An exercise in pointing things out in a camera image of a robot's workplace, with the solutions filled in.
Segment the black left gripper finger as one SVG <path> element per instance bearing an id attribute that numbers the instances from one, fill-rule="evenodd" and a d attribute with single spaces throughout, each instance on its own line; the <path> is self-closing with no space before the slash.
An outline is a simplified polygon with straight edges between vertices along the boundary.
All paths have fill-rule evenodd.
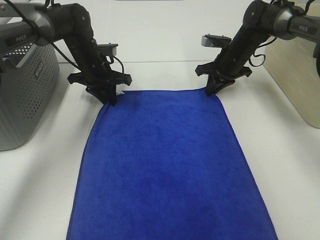
<path id="1" fill-rule="evenodd" d="M 98 99 L 103 105 L 109 102 L 109 93 L 107 89 L 87 87 L 86 92 Z"/>
<path id="2" fill-rule="evenodd" d="M 115 106 L 117 104 L 117 86 L 112 85 L 107 90 L 107 101 L 111 106 Z"/>

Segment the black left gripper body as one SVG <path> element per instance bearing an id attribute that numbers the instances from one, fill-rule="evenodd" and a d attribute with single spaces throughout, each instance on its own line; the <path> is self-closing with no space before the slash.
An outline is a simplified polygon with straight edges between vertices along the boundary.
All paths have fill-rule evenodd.
<path id="1" fill-rule="evenodd" d="M 84 85 L 90 91 L 111 91 L 117 94 L 118 85 L 130 86 L 132 76 L 130 74 L 112 70 L 111 68 L 97 68 L 80 66 L 79 72 L 71 73 L 67 80 L 70 84 Z"/>

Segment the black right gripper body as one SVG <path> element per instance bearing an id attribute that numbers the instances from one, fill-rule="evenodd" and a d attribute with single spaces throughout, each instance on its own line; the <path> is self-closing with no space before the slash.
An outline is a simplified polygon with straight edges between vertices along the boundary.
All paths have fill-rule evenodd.
<path id="1" fill-rule="evenodd" d="M 195 73 L 197 76 L 208 75 L 207 84 L 215 82 L 215 78 L 222 78 L 222 81 L 235 80 L 252 74 L 252 70 L 244 65 L 243 61 L 212 61 L 198 65 Z"/>

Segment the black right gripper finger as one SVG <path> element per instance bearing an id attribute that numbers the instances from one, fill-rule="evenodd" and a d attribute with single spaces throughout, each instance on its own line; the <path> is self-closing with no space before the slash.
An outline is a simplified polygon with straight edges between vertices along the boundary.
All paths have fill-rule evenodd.
<path id="1" fill-rule="evenodd" d="M 217 94 L 220 91 L 219 84 L 220 84 L 220 79 L 218 77 L 213 75 L 208 75 L 207 84 L 205 87 L 205 94 L 207 96 L 212 96 Z"/>
<path id="2" fill-rule="evenodd" d="M 227 80 L 227 79 L 222 79 L 222 78 L 219 78 L 219 92 L 221 90 L 223 90 L 224 88 L 230 86 L 230 85 L 233 85 L 235 83 L 235 80 L 234 79 L 231 79 L 231 80 Z"/>

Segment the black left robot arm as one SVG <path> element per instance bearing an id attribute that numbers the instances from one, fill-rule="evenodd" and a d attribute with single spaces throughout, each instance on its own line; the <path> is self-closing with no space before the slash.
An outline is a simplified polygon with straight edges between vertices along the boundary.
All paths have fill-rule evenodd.
<path id="1" fill-rule="evenodd" d="M 124 71 L 111 69 L 117 60 L 117 44 L 97 44 L 89 12 L 78 3 L 59 4 L 47 0 L 44 4 L 32 2 L 0 2 L 2 18 L 22 20 L 1 25 L 0 55 L 3 57 L 28 44 L 54 45 L 63 40 L 79 70 L 68 76 L 70 84 L 78 83 L 101 103 L 115 106 L 117 85 L 132 83 L 132 77 Z"/>

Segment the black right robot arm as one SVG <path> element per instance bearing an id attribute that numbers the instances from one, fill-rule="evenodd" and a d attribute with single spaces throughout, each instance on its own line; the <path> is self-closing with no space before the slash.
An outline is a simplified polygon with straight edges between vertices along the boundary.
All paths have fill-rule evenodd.
<path id="1" fill-rule="evenodd" d="M 242 26 L 234 36 L 206 34 L 202 36 L 204 47 L 220 48 L 214 61 L 198 65 L 195 73 L 207 75 L 205 93 L 207 96 L 218 93 L 235 80 L 252 73 L 246 62 L 251 61 L 255 51 L 269 44 L 268 39 L 292 40 L 296 37 L 316 43 L 313 51 L 315 59 L 320 58 L 320 18 L 309 16 L 311 1 L 305 8 L 288 0 L 254 0 L 246 9 Z"/>

